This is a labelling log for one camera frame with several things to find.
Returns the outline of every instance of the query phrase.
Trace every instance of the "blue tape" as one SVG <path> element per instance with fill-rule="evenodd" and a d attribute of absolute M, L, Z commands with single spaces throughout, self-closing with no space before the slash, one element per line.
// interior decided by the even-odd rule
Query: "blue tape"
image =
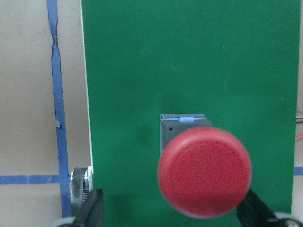
<path fill-rule="evenodd" d="M 0 185 L 4 184 L 47 184 L 60 183 L 58 175 L 0 176 Z"/>
<path fill-rule="evenodd" d="M 302 175 L 303 175 L 303 167 L 295 167 L 294 176 L 302 176 Z"/>
<path fill-rule="evenodd" d="M 58 7 L 57 0 L 47 0 L 47 11 L 49 27 L 51 30 L 53 45 L 52 45 L 52 76 L 53 76 L 53 98 L 55 105 L 55 117 L 59 122 L 57 131 L 57 148 L 59 159 L 59 178 L 60 178 L 60 193 L 62 216 L 67 217 L 71 214 L 70 191 L 69 191 L 69 174 L 68 174 L 68 156 L 67 156 L 67 141 L 65 128 L 64 114 L 64 98 L 63 85 L 61 74 L 61 58 L 58 47 L 57 24 L 58 24 Z"/>

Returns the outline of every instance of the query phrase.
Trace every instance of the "green board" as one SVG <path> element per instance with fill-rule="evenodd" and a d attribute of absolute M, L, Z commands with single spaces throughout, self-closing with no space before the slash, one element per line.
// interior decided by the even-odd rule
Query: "green board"
<path fill-rule="evenodd" d="M 171 208 L 160 114 L 205 113 L 249 151 L 252 189 L 290 212 L 300 1 L 83 0 L 94 186 L 106 227 L 239 227 Z"/>

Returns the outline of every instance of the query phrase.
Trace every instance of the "wire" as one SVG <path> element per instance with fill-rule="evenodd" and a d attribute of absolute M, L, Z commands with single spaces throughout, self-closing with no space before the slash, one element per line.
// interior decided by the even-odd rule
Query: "wire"
<path fill-rule="evenodd" d="M 302 135 L 296 136 L 296 137 L 295 137 L 295 140 L 299 140 L 299 139 L 301 139 L 301 138 L 303 138 L 303 134 L 302 134 Z"/>

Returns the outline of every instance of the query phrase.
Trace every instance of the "red button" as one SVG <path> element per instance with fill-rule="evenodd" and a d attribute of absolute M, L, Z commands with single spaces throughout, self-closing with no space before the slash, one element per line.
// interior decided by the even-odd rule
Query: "red button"
<path fill-rule="evenodd" d="M 214 127 L 193 128 L 164 149 L 158 181 L 177 211 L 192 218 L 215 218 L 244 199 L 251 162 L 245 147 L 230 133 Z"/>

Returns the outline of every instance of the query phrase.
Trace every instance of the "red wire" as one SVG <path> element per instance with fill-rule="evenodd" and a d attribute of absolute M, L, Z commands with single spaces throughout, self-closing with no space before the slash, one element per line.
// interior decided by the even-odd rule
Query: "red wire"
<path fill-rule="evenodd" d="M 295 140 L 299 140 L 299 139 L 301 139 L 301 138 L 303 138 L 303 134 L 302 134 L 302 135 L 299 135 L 299 136 L 296 136 L 296 137 L 295 137 Z"/>

